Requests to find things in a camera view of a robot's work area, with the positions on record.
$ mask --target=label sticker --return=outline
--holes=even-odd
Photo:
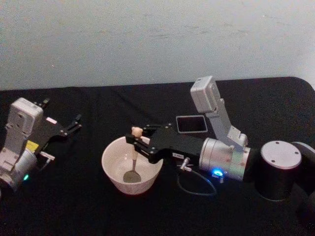
[[[46,120],[49,121],[52,124],[57,124],[57,121],[52,119],[52,118],[50,118],[50,117],[47,117]]]
[[[28,142],[26,143],[26,148],[28,150],[30,150],[31,152],[33,152],[33,153],[36,151],[38,146],[39,146],[38,144],[36,144],[36,143],[34,143],[34,142],[30,141],[30,140],[28,140]]]
[[[174,152],[173,152],[173,157],[184,159],[184,155],[181,155],[181,154],[178,154],[178,153],[174,153]]]

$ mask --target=gray wall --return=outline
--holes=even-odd
[[[315,84],[314,0],[2,0],[0,11],[0,89]]]

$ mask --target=metal spoon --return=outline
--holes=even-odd
[[[136,151],[132,153],[132,170],[127,171],[124,174],[124,182],[126,183],[137,183],[141,181],[141,176],[136,172],[136,162],[137,162],[137,155]]]

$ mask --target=black tablecloth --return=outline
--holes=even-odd
[[[218,81],[231,122],[247,134],[249,146],[271,140],[310,144],[315,133],[315,92],[297,78]],[[0,137],[4,143],[10,104],[51,98],[45,115],[67,125],[82,114],[83,128],[47,152],[56,160],[24,181],[0,203],[0,235],[310,235],[295,210],[306,194],[294,185],[290,198],[275,203],[253,184],[214,181],[218,195],[181,191],[171,160],[152,188],[136,197],[120,193],[104,174],[101,156],[132,125],[174,122],[198,114],[193,83],[0,91]],[[209,127],[204,137],[214,138]],[[186,182],[197,181],[186,177]]]

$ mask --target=yellow label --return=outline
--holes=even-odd
[[[28,142],[26,143],[26,148],[28,150],[30,150],[31,152],[35,152],[36,149],[38,148],[38,144],[33,143],[32,141],[28,140]]]

